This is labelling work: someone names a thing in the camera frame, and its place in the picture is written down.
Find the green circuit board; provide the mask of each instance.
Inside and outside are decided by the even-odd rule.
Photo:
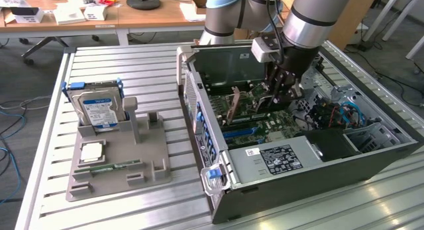
[[[261,82],[251,83],[249,89],[240,87],[240,98],[233,119],[227,119],[235,94],[220,92],[209,95],[209,101],[229,150],[292,138],[300,131],[288,110],[260,112],[255,110],[257,100],[267,95]]]
[[[225,132],[225,128],[223,128],[221,130],[224,136],[227,133],[233,133],[248,129],[252,130],[255,128],[256,130],[251,135],[225,138],[229,150],[289,139],[295,137],[300,131],[300,127],[295,122],[291,113],[287,111],[272,112],[261,120],[249,122],[247,124],[239,124],[237,126],[240,126],[240,129],[229,132]]]

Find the power supply label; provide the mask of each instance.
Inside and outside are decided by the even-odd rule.
[[[269,173],[273,175],[303,168],[303,164],[291,145],[273,147],[260,151]]]

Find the white stand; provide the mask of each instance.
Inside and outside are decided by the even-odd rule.
[[[413,6],[417,4],[419,0],[411,0],[409,4],[407,5],[403,13],[400,14],[400,16],[397,17],[393,25],[391,26],[388,32],[385,33],[385,35],[383,36],[383,40],[387,41],[391,37],[391,35],[393,34],[395,30],[397,29],[400,23],[403,22],[405,16],[408,15],[409,11],[412,10]]]
[[[417,42],[417,44],[413,46],[413,48],[411,49],[409,53],[407,54],[405,58],[408,60],[412,59],[413,55],[416,55],[417,51],[420,50],[423,46],[424,46],[424,36],[421,40]]]
[[[381,24],[381,21],[383,21],[384,17],[387,16],[387,14],[388,14],[391,8],[393,7],[393,4],[396,3],[396,1],[397,1],[397,0],[389,0],[389,1],[387,2],[385,6],[384,6],[384,8],[383,8],[383,11],[380,12],[380,14],[379,14],[379,16],[377,16],[377,19],[376,19],[375,22],[372,23],[372,26],[371,26],[371,28],[369,28],[369,30],[368,30],[368,32],[367,32],[364,38],[363,38],[364,41],[369,40],[369,38],[371,38],[373,32],[375,32],[376,29],[379,28],[379,25]],[[408,6],[405,7],[405,9],[404,9],[401,15],[399,16],[399,18],[397,18],[395,24],[391,26],[389,31],[387,32],[385,36],[383,37],[383,40],[384,40],[384,41],[389,39],[389,37],[391,37],[393,31],[396,30],[396,28],[397,28],[400,22],[404,20],[407,14],[409,13],[409,11],[411,11],[412,7],[415,6],[415,4],[417,3],[417,1],[419,1],[419,0],[412,0],[411,3],[408,4]]]

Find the white box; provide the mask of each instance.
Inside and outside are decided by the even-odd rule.
[[[87,20],[105,20],[107,8],[105,6],[88,6],[85,7],[84,17]]]
[[[17,23],[40,23],[43,20],[44,12],[39,9],[36,15],[13,15]]]
[[[53,14],[57,25],[72,24],[85,21],[83,12],[79,8],[72,8],[68,10],[56,9],[53,10]]]
[[[365,36],[367,31],[368,26],[365,26],[363,23],[359,23],[348,45],[359,45],[359,43],[361,42],[361,37]]]

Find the black lamp stand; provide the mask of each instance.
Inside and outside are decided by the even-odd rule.
[[[152,10],[160,7],[160,0],[127,0],[127,5],[137,10]]]

